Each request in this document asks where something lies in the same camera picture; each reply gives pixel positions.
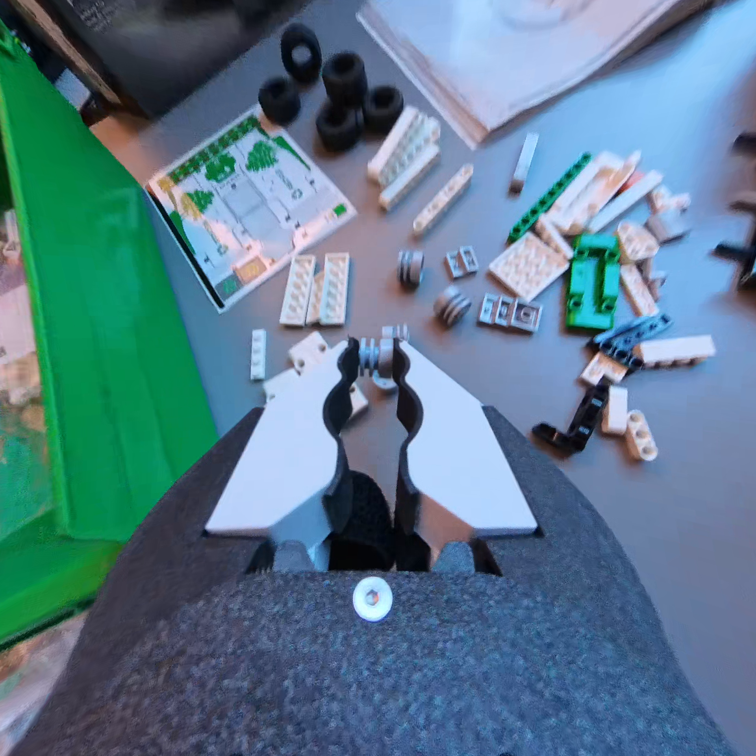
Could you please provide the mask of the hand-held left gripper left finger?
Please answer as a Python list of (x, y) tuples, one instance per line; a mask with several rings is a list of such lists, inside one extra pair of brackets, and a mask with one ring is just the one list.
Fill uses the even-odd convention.
[(359, 344), (340, 342), (267, 404), (205, 525), (208, 535), (304, 546), (326, 572), (330, 539), (353, 511), (352, 472), (340, 433), (352, 415)]

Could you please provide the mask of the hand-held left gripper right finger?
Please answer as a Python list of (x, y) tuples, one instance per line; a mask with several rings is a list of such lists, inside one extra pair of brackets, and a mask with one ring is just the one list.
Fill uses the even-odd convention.
[(392, 341), (396, 417), (405, 431), (395, 488), (395, 568), (428, 572), (461, 543), (480, 560), (489, 541), (539, 524), (486, 407), (408, 341)]

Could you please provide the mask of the grey lego wheel hub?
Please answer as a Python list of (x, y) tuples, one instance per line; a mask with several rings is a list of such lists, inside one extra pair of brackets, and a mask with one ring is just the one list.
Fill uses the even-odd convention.
[(425, 252), (421, 250), (400, 250), (398, 252), (396, 274), (402, 290), (411, 291), (420, 287), (424, 275), (425, 260)]
[(436, 297), (433, 313), (445, 328), (451, 328), (465, 316), (471, 307), (471, 299), (458, 286), (452, 284)]
[(409, 327), (406, 323), (383, 326), (381, 337), (362, 338), (358, 349), (358, 375), (368, 375), (382, 392), (391, 393), (397, 389), (393, 380), (394, 342), (408, 341)]

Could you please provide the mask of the white lego brick with holes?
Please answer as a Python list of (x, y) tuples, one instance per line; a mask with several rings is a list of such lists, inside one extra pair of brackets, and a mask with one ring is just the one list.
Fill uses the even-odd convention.
[(327, 356), (330, 346), (319, 331), (313, 331), (288, 350), (293, 369), (299, 374), (320, 364)]

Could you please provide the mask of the black angled lego piece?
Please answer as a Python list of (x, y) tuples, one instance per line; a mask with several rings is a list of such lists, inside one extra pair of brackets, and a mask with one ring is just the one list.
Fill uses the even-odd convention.
[(587, 389), (567, 430), (562, 431), (551, 424), (540, 422), (532, 427), (534, 438), (563, 455), (582, 452), (600, 425), (603, 411), (609, 400), (610, 385), (604, 377), (597, 385)]

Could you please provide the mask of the row of grey lego plates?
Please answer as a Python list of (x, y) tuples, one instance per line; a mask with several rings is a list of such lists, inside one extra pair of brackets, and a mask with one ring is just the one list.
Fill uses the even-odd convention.
[(535, 334), (541, 323), (542, 307), (519, 298), (485, 293), (478, 309), (477, 325), (499, 330)]

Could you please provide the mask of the white studded lego plate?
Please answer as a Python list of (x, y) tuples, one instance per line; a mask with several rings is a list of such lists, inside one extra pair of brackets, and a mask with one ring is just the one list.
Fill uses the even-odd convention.
[(318, 314), (318, 323), (321, 326), (344, 326), (345, 324), (350, 261), (351, 257), (347, 252), (333, 252), (325, 255)]
[(279, 317), (281, 326), (305, 326), (316, 267), (313, 254), (299, 254), (290, 262)]

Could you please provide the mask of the small white lego brick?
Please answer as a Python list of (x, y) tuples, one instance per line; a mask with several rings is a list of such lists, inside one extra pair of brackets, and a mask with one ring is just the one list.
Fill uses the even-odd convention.
[(601, 431), (607, 435), (623, 436), (628, 427), (628, 390), (619, 385), (610, 385), (604, 407)]

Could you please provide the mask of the small white lego beam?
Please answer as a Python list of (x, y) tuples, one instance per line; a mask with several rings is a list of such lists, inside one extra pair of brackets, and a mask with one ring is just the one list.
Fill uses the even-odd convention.
[(652, 462), (657, 458), (658, 447), (643, 412), (628, 411), (625, 440), (634, 460)]

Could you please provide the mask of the small grey lego plate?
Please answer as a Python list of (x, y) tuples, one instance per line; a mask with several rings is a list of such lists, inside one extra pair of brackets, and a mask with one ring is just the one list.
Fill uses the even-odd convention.
[(457, 250), (447, 252), (445, 264), (452, 280), (475, 275), (478, 260), (473, 246), (462, 245)]

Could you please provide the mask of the square white lego plate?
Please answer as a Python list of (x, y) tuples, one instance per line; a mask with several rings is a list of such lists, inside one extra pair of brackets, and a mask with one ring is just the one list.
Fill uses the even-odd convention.
[(526, 232), (488, 265), (487, 272), (516, 298), (531, 302), (561, 277), (571, 262), (533, 232)]

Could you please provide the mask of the blue lego liftarm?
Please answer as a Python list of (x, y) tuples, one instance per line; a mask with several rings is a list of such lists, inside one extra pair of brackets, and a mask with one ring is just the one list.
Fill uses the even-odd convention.
[(628, 368), (630, 373), (641, 370), (643, 362), (634, 355), (633, 349), (643, 341), (656, 338), (673, 324), (673, 319), (664, 313), (637, 317), (625, 324), (595, 335), (587, 341), (587, 348), (600, 352)]

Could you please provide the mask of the long white lego brick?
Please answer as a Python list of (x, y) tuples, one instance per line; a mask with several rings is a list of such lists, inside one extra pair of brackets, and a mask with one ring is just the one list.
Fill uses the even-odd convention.
[(711, 335), (690, 335), (648, 339), (635, 345), (632, 353), (645, 369), (698, 364), (716, 354)]

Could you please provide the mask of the lego sticker sheet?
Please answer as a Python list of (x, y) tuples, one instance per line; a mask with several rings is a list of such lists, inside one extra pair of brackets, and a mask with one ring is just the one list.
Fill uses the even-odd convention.
[(145, 190), (219, 314), (358, 214), (260, 105), (160, 169)]

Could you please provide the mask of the long green lego beam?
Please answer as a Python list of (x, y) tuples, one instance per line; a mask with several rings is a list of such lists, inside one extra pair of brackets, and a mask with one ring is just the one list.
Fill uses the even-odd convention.
[(593, 155), (582, 153), (578, 159), (533, 203), (533, 205), (519, 218), (510, 229), (506, 238), (507, 244), (518, 241), (531, 230), (536, 221), (547, 212), (560, 198), (565, 189), (576, 179), (580, 172), (591, 162)]

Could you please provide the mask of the short white lego beam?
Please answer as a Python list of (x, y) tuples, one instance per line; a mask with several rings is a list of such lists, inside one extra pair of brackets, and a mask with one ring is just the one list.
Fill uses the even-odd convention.
[(539, 141), (539, 134), (536, 132), (529, 132), (524, 137), (523, 146), (521, 147), (513, 176), (510, 179), (508, 187), (508, 193), (511, 196), (519, 195), (522, 193), (525, 182), (532, 167), (532, 161), (537, 149), (537, 143)]

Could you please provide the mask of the pile of white lego pieces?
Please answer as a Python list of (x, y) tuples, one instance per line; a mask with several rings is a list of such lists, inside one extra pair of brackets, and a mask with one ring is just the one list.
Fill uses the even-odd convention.
[[(573, 240), (582, 233), (614, 234), (619, 239), (617, 232), (603, 233), (603, 230), (662, 183), (662, 175), (657, 171), (634, 179), (638, 164), (638, 153), (631, 154), (623, 162), (607, 153), (593, 157), (553, 206), (536, 221), (534, 234), (571, 260)], [(565, 272), (568, 279), (570, 267)]]

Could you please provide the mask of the lego instruction booklet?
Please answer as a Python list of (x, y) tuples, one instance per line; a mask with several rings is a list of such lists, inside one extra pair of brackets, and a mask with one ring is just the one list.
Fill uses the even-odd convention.
[(476, 149), (715, 2), (373, 1), (367, 34)]

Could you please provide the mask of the black lego set box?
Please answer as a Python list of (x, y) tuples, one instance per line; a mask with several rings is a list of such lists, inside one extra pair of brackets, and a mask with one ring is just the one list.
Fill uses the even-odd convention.
[(76, 102), (87, 126), (121, 116), (160, 118), (296, 22), (319, 37), (324, 56), (359, 50), (363, 2), (2, 2), (44, 76)]

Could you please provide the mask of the green plastic bin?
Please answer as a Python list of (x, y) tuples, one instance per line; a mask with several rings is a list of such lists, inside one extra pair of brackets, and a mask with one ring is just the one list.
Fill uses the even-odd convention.
[(4, 444), (2, 647), (94, 599), (218, 438), (142, 187), (2, 24), (2, 204), (16, 214), (49, 466)]

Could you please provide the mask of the black rubber tire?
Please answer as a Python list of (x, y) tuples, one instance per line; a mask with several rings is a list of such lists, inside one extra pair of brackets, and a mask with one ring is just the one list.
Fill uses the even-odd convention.
[(360, 55), (351, 51), (332, 55), (323, 66), (322, 80), (332, 104), (359, 109), (367, 94), (367, 74)]
[(365, 129), (375, 135), (388, 135), (402, 115), (404, 97), (393, 85), (370, 88), (362, 103)]
[(352, 149), (364, 135), (362, 111), (331, 100), (318, 112), (315, 125), (324, 150), (331, 154)]
[(309, 85), (321, 75), (323, 54), (314, 31), (300, 23), (289, 24), (280, 37), (285, 71), (298, 83)]
[(259, 105), (270, 122), (288, 126), (298, 117), (301, 109), (299, 90), (294, 79), (276, 76), (266, 80), (259, 89)]

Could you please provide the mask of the green lego frame piece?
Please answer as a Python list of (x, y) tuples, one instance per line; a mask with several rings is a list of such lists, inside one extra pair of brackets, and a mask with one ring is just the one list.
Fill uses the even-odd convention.
[(603, 332), (613, 328), (620, 288), (619, 239), (614, 234), (582, 233), (573, 257), (565, 296), (565, 326)]

